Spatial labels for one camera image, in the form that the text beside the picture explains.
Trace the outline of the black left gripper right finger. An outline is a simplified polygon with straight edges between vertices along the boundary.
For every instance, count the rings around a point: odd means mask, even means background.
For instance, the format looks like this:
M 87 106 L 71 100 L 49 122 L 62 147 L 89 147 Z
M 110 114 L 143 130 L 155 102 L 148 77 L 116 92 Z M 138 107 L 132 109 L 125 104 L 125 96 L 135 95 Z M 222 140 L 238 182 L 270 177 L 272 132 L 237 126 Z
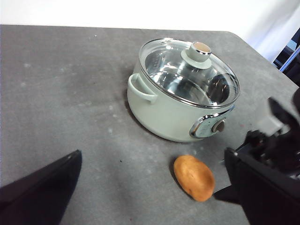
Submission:
M 298 225 L 300 182 L 256 161 L 225 150 L 225 166 L 239 204 L 252 225 Z

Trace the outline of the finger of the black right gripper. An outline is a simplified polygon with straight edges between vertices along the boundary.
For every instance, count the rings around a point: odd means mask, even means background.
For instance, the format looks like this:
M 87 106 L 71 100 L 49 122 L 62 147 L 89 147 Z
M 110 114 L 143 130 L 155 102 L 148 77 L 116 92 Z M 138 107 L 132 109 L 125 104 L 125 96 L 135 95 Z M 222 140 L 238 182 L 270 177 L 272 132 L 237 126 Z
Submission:
M 234 187 L 225 187 L 214 193 L 217 200 L 237 204 L 237 192 Z
M 274 98 L 268 98 L 271 113 L 279 119 L 283 124 L 288 125 L 290 128 L 297 128 L 296 118 L 286 111 Z

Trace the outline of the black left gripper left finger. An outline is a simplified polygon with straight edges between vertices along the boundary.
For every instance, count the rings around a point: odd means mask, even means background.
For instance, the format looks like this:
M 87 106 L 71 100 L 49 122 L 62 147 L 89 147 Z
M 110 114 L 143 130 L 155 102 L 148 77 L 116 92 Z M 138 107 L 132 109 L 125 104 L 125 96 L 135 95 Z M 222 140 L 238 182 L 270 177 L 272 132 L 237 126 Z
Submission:
M 73 195 L 82 167 L 75 150 L 0 189 L 2 225 L 58 225 Z

